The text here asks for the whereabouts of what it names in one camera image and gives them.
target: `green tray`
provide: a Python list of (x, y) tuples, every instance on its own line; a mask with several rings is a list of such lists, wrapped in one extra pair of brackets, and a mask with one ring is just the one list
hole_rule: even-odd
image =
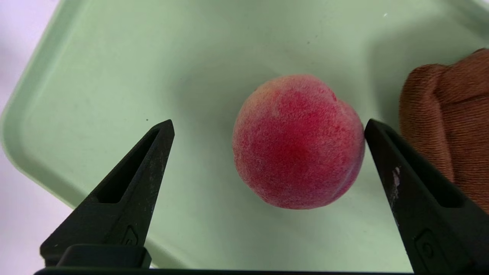
[(396, 128), (410, 70), (487, 44), (481, 3), (64, 1), (3, 114), (3, 146), (73, 207), (170, 118), (176, 137), (147, 240), (157, 266), (410, 272), (370, 152), (335, 203), (278, 209), (234, 168), (234, 120), (264, 81), (312, 73), (364, 123)]

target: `brown cloth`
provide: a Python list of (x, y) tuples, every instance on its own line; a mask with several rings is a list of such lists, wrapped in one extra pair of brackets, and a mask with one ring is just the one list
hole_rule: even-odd
[(399, 117), (404, 138), (489, 214), (489, 49), (414, 69)]

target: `peach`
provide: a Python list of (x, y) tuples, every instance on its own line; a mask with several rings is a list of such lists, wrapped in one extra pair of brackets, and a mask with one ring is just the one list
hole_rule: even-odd
[(265, 202), (311, 209), (334, 202), (360, 170), (362, 123), (312, 75), (272, 79), (244, 102), (233, 130), (234, 163)]

